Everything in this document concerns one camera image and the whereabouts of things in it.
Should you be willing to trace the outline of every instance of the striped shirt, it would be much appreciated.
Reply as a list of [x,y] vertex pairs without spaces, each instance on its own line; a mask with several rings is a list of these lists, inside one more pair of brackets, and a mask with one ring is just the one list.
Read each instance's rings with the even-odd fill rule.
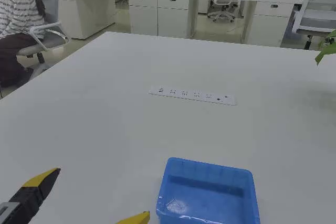
[[[28,33],[33,26],[43,25],[35,0],[0,0],[0,38],[9,34]],[[37,30],[43,38],[44,30]]]

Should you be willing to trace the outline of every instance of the chair armrest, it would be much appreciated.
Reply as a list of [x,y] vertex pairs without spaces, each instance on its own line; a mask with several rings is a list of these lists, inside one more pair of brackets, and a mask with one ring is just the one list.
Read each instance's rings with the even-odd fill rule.
[[43,48],[44,51],[49,51],[50,49],[53,48],[48,48],[46,47],[42,41],[35,35],[35,31],[36,30],[41,30],[41,29],[47,29],[47,28],[51,28],[51,27],[58,27],[60,28],[60,30],[62,31],[62,33],[66,36],[66,38],[68,39],[68,41],[63,44],[62,46],[66,45],[67,43],[71,42],[71,38],[69,37],[69,35],[64,31],[63,27],[62,27],[62,22],[61,21],[57,21],[55,23],[50,23],[50,24],[45,24],[45,25],[40,25],[40,26],[33,26],[30,28],[29,30],[29,34],[35,39],[35,41],[40,44]]

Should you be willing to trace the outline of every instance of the white cabinet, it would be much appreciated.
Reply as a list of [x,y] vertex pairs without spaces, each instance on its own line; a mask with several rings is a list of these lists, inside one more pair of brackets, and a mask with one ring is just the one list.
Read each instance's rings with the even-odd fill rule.
[[129,0],[131,32],[158,35],[158,0]]
[[166,37],[186,38],[188,10],[158,9],[158,35]]
[[198,0],[158,0],[159,36],[190,38],[197,23]]
[[130,6],[131,32],[133,34],[158,35],[155,7]]
[[210,0],[198,0],[198,12],[207,14],[209,10]]
[[59,19],[71,38],[86,39],[115,22],[114,0],[59,0]]
[[292,9],[293,4],[272,2],[251,4],[244,42],[250,45],[280,47]]
[[247,44],[280,47],[289,17],[254,15]]

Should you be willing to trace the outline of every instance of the dark pants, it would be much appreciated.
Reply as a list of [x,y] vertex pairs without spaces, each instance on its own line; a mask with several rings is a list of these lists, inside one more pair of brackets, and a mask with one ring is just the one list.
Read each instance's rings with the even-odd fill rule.
[[13,34],[0,38],[0,83],[2,86],[15,84],[24,73],[24,67],[17,62],[16,54],[36,41],[28,34]]

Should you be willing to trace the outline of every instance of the gray office chair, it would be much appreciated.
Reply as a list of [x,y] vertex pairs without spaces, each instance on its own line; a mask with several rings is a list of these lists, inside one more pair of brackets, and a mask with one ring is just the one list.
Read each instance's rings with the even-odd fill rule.
[[336,29],[336,0],[304,0],[296,13],[293,33],[308,35],[305,49],[311,45],[312,37],[325,37]]
[[[34,68],[31,79],[50,68],[44,61],[43,51],[62,47],[71,41],[71,38],[62,28],[61,21],[58,20],[58,0],[43,0],[43,3],[46,8],[45,24],[32,27],[29,31],[29,34],[36,40],[37,44],[23,48],[17,54],[28,58],[32,58],[34,54],[37,55],[39,65]],[[40,29],[46,30],[43,40],[40,40],[35,35],[35,31]]]
[[230,8],[233,5],[233,1],[231,0],[212,0],[215,5],[221,6],[221,10],[212,12],[208,14],[208,18],[213,17],[213,22],[217,22],[218,19],[229,19],[230,22],[234,22],[235,15],[231,12],[227,11],[228,8]]

